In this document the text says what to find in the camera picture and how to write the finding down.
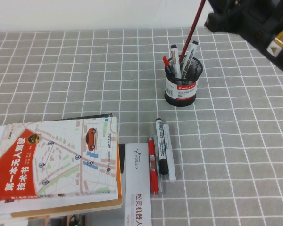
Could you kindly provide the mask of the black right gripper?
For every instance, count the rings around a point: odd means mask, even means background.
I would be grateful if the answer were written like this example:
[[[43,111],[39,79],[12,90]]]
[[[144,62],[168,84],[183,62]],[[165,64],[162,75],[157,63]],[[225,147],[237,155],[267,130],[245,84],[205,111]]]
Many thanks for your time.
[[[254,47],[271,41],[283,46],[282,0],[210,0],[205,27],[212,33],[237,34]]]

